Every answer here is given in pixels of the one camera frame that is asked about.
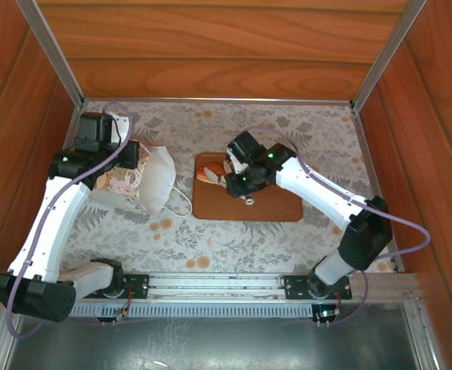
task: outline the bread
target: bread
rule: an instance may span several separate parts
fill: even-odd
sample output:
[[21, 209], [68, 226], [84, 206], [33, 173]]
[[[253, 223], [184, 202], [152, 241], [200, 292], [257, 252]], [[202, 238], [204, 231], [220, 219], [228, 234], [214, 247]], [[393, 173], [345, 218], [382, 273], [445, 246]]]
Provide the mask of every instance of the bread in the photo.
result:
[[207, 178], [207, 176], [205, 176], [205, 172], [204, 172], [205, 167], [207, 167], [209, 170], [214, 172], [219, 178], [221, 178], [221, 176], [226, 177], [226, 171], [224, 170], [222, 163], [208, 162], [208, 163], [204, 164], [203, 166], [201, 166], [201, 168], [199, 168], [199, 170], [195, 174], [195, 176], [197, 177], [197, 180], [203, 181], [205, 183], [213, 183], [212, 181], [210, 181]]

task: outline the gray leaf pattern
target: gray leaf pattern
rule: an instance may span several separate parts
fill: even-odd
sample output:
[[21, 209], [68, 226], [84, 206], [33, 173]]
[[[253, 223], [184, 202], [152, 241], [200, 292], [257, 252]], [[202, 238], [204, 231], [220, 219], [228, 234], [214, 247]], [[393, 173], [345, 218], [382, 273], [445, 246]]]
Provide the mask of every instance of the gray leaf pattern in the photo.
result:
[[[100, 111], [103, 104], [88, 102], [84, 109]], [[124, 104], [135, 122], [133, 138], [168, 148], [177, 171], [175, 187], [189, 197], [195, 156], [224, 151], [238, 133], [253, 125], [282, 131], [299, 146], [309, 166], [342, 187], [372, 196], [347, 106]], [[266, 131], [254, 135], [266, 147], [279, 140]], [[167, 210], [149, 216], [137, 200], [125, 201], [135, 212], [92, 201], [82, 208], [64, 250], [63, 268], [108, 257], [121, 261], [127, 271], [302, 274], [337, 248], [342, 237], [329, 218], [307, 203], [299, 222], [263, 223], [181, 219]], [[175, 192], [167, 206], [178, 213], [187, 211], [185, 201]], [[388, 261], [371, 267], [371, 271], [391, 270]]]

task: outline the wooden enclosure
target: wooden enclosure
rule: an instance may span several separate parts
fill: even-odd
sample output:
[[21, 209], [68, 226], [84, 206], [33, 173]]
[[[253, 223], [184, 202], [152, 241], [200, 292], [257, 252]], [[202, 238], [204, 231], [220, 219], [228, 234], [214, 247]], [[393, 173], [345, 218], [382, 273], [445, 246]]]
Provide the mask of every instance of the wooden enclosure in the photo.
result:
[[40, 0], [86, 96], [346, 99], [407, 0]]
[[[428, 0], [361, 112], [390, 210], [425, 225], [432, 244], [405, 256], [452, 368], [452, 1]], [[401, 248], [421, 236], [396, 227]]]
[[16, 3], [0, 0], [0, 271], [24, 244], [72, 112]]

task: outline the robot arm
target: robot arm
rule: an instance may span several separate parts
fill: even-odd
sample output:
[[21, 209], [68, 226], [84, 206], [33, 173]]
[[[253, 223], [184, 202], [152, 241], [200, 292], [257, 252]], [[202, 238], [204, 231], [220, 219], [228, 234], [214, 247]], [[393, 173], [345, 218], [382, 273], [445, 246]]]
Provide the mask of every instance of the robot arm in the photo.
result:
[[393, 235], [387, 219], [349, 203], [330, 189], [387, 212], [381, 198], [367, 200], [355, 195], [312, 169], [308, 175], [295, 152], [286, 146], [277, 143], [267, 150], [244, 132], [228, 145], [228, 156], [234, 173], [228, 174], [226, 189], [233, 197], [248, 196], [271, 184], [277, 185], [312, 204], [344, 231], [337, 250], [324, 257], [309, 273], [308, 284], [314, 297], [334, 292], [336, 282], [350, 272], [367, 269], [391, 241]]
[[129, 141], [106, 167], [71, 185], [61, 195], [48, 213], [34, 254], [27, 260], [42, 215], [54, 196], [72, 179], [107, 160], [121, 144], [121, 136], [128, 135], [129, 127], [126, 117], [101, 113], [81, 115], [75, 149], [63, 150], [53, 157], [45, 195], [32, 229], [10, 264], [8, 273], [0, 274], [0, 302], [4, 306], [7, 305], [14, 280], [22, 274], [25, 264], [29, 265], [14, 300], [13, 311], [16, 313], [60, 322], [69, 315], [76, 299], [94, 291], [110, 293], [121, 290], [123, 269], [119, 262], [93, 259], [82, 268], [61, 274], [59, 265], [69, 232], [97, 177], [116, 166], [137, 167], [140, 144], [135, 141]]

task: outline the wooden cutting board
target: wooden cutting board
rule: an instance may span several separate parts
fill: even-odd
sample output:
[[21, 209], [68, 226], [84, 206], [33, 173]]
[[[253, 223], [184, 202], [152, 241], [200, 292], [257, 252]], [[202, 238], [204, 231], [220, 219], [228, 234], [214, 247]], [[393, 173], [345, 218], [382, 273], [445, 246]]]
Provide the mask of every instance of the wooden cutting board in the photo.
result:
[[197, 155], [194, 172], [193, 214], [202, 220], [249, 220], [296, 222], [303, 217], [302, 199], [280, 187], [270, 186], [251, 195], [255, 201], [233, 199], [220, 185], [197, 179], [198, 169], [207, 162], [223, 163], [224, 153], [204, 152]]

